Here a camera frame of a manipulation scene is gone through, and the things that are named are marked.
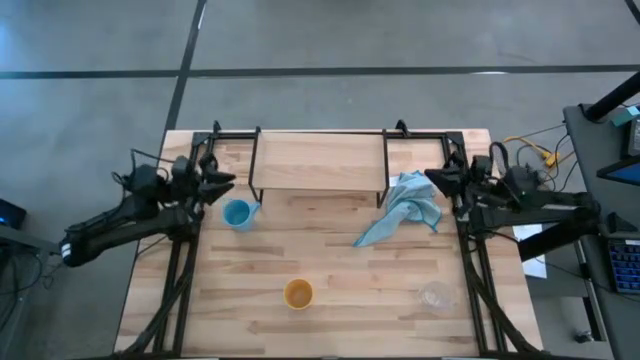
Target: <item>concrete floor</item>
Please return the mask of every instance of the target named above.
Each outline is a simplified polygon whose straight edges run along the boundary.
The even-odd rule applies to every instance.
[[[178,69],[195,5],[5,0],[0,71]],[[639,35],[622,0],[210,0],[192,68],[632,64]],[[596,100],[628,76],[190,79],[177,128],[214,119],[230,129],[379,128],[404,119],[414,128],[489,128],[502,139],[559,124],[563,106]],[[114,206],[120,190],[109,173],[129,169],[130,147],[159,150],[175,83],[0,81],[0,198],[26,208],[26,230],[54,242],[68,224]],[[535,139],[553,147],[563,134]],[[576,171],[567,190],[582,189]],[[114,249],[60,270],[49,291],[37,287],[24,342],[14,344],[20,358],[110,353],[133,252]],[[606,346],[573,344],[567,329],[582,320],[557,323],[564,306],[552,301],[534,299],[547,350],[610,357]]]

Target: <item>butcher block tabletop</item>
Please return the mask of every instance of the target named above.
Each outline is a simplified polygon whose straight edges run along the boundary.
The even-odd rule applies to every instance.
[[[469,159],[488,153],[488,130],[456,131],[464,134]],[[262,135],[276,139],[278,133],[263,130]],[[162,157],[188,157],[192,134],[168,132]],[[358,140],[379,150],[377,142]],[[254,201],[247,185],[252,146],[252,140],[215,142],[219,170],[236,174],[236,186],[206,211],[183,356],[478,355],[448,199],[440,192],[435,197],[443,213],[437,233],[424,224],[403,223],[391,238],[354,248],[352,244],[385,213],[385,206],[376,208],[375,194],[367,192],[371,189],[269,190],[254,229],[238,233],[223,223],[221,210],[228,199]],[[306,151],[304,146],[297,149]],[[346,155],[348,161],[357,154]],[[371,165],[381,155],[361,154]],[[439,140],[388,140],[388,159],[390,176],[443,165]],[[158,238],[144,239],[139,247]],[[542,348],[517,245],[496,237],[487,241],[487,248],[500,305],[527,340]],[[116,350],[129,346],[160,306],[170,249],[165,240],[136,260]],[[285,285],[296,278],[309,281],[314,290],[312,304],[304,310],[290,309],[283,298]],[[418,298],[419,290],[434,282],[444,284],[450,293],[446,309],[429,308]],[[165,347],[173,339],[176,308],[169,318]],[[482,310],[490,348],[495,349],[490,317],[485,307]]]

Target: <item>light blue towel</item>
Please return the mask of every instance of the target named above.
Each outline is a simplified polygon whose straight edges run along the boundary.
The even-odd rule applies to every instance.
[[[387,200],[387,213],[373,224],[353,246],[362,247],[393,235],[403,220],[423,222],[433,231],[442,211],[433,202],[435,186],[421,172],[401,173]]]

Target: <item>wooden platform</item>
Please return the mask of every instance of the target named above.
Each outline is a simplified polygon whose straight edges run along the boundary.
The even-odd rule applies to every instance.
[[[191,133],[169,132],[162,156],[188,154]],[[487,130],[464,135],[469,157],[487,153]],[[252,141],[216,144],[220,169],[238,175],[226,197],[252,200],[246,186]],[[388,145],[392,176],[442,166],[437,141],[389,140]],[[184,356],[477,355],[456,227],[442,194],[436,197],[443,209],[438,233],[402,224],[392,238],[366,248],[351,244],[384,214],[370,193],[272,190],[249,233],[224,226],[223,203],[208,210],[200,237]],[[137,260],[116,349],[128,346],[159,306],[169,249],[170,243],[162,242]],[[488,251],[501,306],[540,347],[516,245],[494,238]],[[303,311],[290,310],[283,300],[284,285],[298,277],[315,290],[312,306]],[[419,289],[433,281],[452,290],[450,311],[429,311],[418,302]],[[172,331],[171,322],[167,346]]]
[[[258,136],[256,189],[382,191],[382,135],[269,133]]]

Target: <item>blue cup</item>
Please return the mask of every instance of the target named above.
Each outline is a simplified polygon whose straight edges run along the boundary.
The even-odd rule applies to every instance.
[[[236,231],[249,231],[260,203],[248,203],[244,200],[230,200],[222,210],[222,220]]]

